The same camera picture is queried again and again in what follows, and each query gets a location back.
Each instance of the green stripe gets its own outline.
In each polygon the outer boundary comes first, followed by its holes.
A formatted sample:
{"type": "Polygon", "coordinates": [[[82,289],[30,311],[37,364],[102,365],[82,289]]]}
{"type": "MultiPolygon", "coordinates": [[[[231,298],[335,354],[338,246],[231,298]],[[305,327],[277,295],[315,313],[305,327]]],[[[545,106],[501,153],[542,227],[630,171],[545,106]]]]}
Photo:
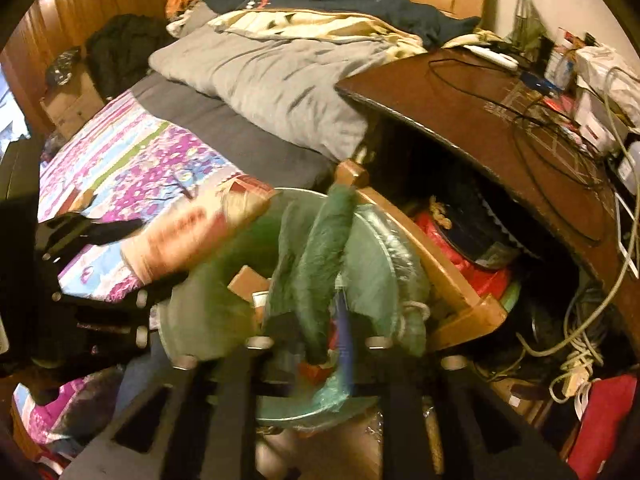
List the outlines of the green stripe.
{"type": "Polygon", "coordinates": [[[109,178],[115,171],[118,171],[121,168],[123,168],[124,165],[126,165],[134,156],[136,156],[138,153],[140,153],[143,148],[146,148],[146,146],[149,144],[149,142],[151,142],[157,136],[159,136],[162,132],[164,132],[167,129],[167,126],[169,126],[169,121],[163,121],[160,124],[160,127],[156,131],[154,131],[152,134],[150,134],[146,139],[143,139],[139,143],[137,143],[127,153],[125,153],[123,156],[121,156],[120,160],[116,164],[114,164],[113,167],[109,171],[107,171],[107,172],[103,173],[101,176],[99,176],[89,189],[95,193],[95,190],[98,189],[100,187],[100,185],[105,180],[107,180],[107,178],[109,178]]]}

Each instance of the wooden chair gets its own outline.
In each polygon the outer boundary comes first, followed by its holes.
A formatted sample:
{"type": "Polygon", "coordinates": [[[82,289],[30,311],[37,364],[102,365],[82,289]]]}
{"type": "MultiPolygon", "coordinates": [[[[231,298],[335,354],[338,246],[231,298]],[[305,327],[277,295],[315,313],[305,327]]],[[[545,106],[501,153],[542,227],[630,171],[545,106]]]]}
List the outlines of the wooden chair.
{"type": "Polygon", "coordinates": [[[444,303],[449,311],[448,315],[436,320],[436,326],[428,334],[431,351],[487,335],[504,322],[507,312],[500,302],[491,294],[481,298],[440,248],[407,215],[369,186],[369,175],[363,167],[346,160],[338,166],[335,180],[356,187],[363,203],[376,204],[414,244],[433,285],[430,306],[444,303]]]}

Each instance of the laundry basket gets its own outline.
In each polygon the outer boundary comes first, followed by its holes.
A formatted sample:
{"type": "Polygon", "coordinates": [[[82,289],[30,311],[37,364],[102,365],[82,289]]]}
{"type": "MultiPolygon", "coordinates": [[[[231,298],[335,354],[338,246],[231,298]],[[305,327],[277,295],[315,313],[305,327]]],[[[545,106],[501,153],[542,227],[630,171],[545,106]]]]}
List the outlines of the laundry basket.
{"type": "MultiPolygon", "coordinates": [[[[278,262],[280,223],[287,204],[296,200],[316,213],[324,199],[325,195],[308,190],[281,189],[263,216],[174,288],[171,301],[159,309],[162,344],[170,358],[184,354],[200,360],[219,358],[254,335],[252,305],[229,291],[227,285],[245,265],[262,276],[271,276],[278,262]]],[[[372,222],[368,208],[361,206],[356,213],[345,248],[343,273],[349,308],[369,316],[378,335],[399,337],[400,344],[419,354],[424,351],[424,324],[418,316],[408,325],[401,303],[425,301],[429,283],[406,239],[376,226],[380,222],[372,222]],[[412,261],[415,274],[409,276],[405,271],[411,270],[412,261]],[[408,280],[417,283],[408,288],[408,280]]],[[[376,402],[372,397],[358,397],[336,405],[318,403],[319,398],[332,396],[331,391],[322,390],[330,388],[330,383],[311,386],[300,381],[289,397],[258,398],[258,423],[317,430],[347,420],[376,402]]]]}

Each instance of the wall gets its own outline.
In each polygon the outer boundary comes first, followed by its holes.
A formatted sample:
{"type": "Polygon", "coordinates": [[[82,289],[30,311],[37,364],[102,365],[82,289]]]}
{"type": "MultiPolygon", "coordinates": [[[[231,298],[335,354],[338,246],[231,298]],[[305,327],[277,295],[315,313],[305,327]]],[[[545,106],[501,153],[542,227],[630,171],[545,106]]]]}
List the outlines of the wall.
{"type": "MultiPolygon", "coordinates": [[[[551,37],[558,27],[583,37],[592,34],[599,42],[615,48],[640,72],[640,57],[625,32],[602,0],[533,0],[551,37]]],[[[485,26],[501,36],[513,26],[516,0],[488,0],[485,26]]]]}
{"type": "Polygon", "coordinates": [[[166,0],[37,0],[20,21],[0,63],[28,123],[37,134],[53,131],[40,107],[46,91],[44,73],[64,50],[83,45],[117,14],[164,17],[166,0]]]}

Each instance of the white wall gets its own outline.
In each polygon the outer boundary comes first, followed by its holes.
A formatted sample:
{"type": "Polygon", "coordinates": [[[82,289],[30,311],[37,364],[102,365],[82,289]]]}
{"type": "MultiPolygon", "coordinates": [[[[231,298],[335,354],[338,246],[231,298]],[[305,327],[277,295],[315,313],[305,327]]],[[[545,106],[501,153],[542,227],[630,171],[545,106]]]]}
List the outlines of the white wall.
{"type": "MultiPolygon", "coordinates": [[[[487,3],[486,28],[501,36],[507,35],[513,26],[516,0],[488,0],[487,3]]],[[[588,32],[599,42],[615,48],[629,65],[640,72],[640,57],[602,0],[533,0],[533,3],[551,38],[555,37],[558,27],[580,37],[588,32]]]]}

